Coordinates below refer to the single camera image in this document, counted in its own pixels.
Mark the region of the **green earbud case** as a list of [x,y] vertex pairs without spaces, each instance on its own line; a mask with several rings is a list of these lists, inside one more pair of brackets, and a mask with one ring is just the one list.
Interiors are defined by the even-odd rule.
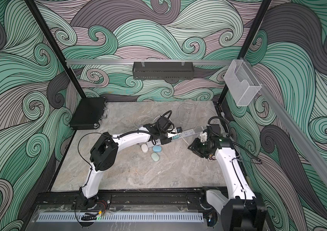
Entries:
[[159,161],[160,157],[157,153],[152,153],[151,154],[151,158],[153,159],[153,161],[157,162]]

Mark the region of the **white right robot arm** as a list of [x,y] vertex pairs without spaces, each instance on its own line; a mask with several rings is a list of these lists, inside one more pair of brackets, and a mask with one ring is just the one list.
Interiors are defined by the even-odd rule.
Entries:
[[188,147],[195,155],[216,160],[224,176],[227,195],[220,190],[207,190],[205,199],[219,214],[224,231],[261,231],[267,209],[261,198],[251,190],[241,170],[241,159],[236,155],[237,146],[230,137],[221,134],[221,128],[209,118],[207,127]]

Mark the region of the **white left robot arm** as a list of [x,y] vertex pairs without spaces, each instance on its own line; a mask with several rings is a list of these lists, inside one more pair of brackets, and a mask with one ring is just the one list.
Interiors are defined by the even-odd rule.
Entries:
[[97,205],[99,185],[104,172],[111,168],[118,152],[150,141],[160,141],[161,144],[170,143],[178,132],[170,120],[172,111],[169,110],[158,117],[157,121],[145,124],[143,127],[122,134],[111,135],[102,133],[90,150],[89,171],[86,182],[80,187],[75,199],[74,209],[88,210]]

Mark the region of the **blue earbud case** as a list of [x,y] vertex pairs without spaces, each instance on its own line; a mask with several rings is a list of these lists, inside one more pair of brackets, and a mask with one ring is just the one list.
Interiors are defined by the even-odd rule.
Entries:
[[162,147],[159,145],[155,145],[155,146],[153,146],[152,150],[155,153],[160,153],[162,151]]

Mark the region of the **white power strip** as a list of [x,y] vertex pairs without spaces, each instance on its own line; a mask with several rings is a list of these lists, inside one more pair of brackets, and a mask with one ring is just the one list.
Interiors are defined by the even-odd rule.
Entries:
[[[200,127],[194,128],[194,129],[190,129],[190,130],[186,130],[180,134],[181,138],[179,138],[179,139],[195,136],[195,135],[200,134],[203,131],[204,131],[203,126],[200,126]],[[147,144],[148,148],[151,148],[155,145],[161,145],[159,140],[148,141],[146,144]]]

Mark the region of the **white earbud case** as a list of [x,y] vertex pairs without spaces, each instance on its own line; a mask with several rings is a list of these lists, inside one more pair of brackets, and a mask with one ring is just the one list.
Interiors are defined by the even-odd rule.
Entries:
[[148,146],[144,143],[144,144],[141,145],[141,150],[142,150],[143,153],[147,153],[148,150],[149,150],[149,148],[148,148]]

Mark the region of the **black carbon-pattern briefcase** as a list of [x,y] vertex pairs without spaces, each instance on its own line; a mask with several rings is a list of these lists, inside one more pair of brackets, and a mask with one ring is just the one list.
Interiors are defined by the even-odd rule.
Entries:
[[72,116],[70,127],[73,130],[98,129],[106,103],[105,97],[82,98]]

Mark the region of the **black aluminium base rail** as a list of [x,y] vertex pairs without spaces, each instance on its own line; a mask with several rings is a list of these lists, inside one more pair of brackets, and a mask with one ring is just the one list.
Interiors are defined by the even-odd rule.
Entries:
[[202,188],[122,189],[100,190],[87,199],[79,191],[44,192],[35,199],[35,205],[71,206],[77,210],[112,210],[124,206],[177,206],[189,210],[208,210]]

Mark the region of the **black perforated wall tray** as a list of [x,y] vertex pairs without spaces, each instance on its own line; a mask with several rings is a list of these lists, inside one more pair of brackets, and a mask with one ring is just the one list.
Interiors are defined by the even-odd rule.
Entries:
[[194,78],[192,63],[141,63],[133,64],[133,77],[136,80],[191,80]]

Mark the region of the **clear acrylic wall holder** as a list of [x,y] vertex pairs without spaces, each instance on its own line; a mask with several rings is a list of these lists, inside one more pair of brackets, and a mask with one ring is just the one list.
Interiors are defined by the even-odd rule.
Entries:
[[231,62],[224,80],[237,106],[248,106],[261,89],[252,65],[243,59]]

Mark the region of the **aluminium right side rail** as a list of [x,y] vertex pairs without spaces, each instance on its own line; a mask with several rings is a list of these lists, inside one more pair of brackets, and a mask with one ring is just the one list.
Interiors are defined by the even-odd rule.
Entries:
[[270,88],[263,83],[261,78],[257,75],[251,64],[244,58],[241,58],[251,73],[251,78],[257,81],[261,89],[259,92],[265,97],[270,108],[275,112],[276,116],[281,120],[283,125],[288,129],[289,134],[298,148],[305,154],[305,158],[313,166],[316,173],[327,187],[327,162],[321,156],[317,148],[310,142],[306,134],[301,130],[298,124],[293,120],[291,115],[285,108],[274,98]]

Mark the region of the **aluminium wall rail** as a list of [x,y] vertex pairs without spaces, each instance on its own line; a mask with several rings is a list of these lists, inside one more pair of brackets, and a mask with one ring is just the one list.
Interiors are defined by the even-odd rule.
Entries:
[[141,63],[192,63],[193,65],[222,66],[230,65],[232,60],[155,60],[155,59],[66,59],[67,65],[133,65],[135,62]]

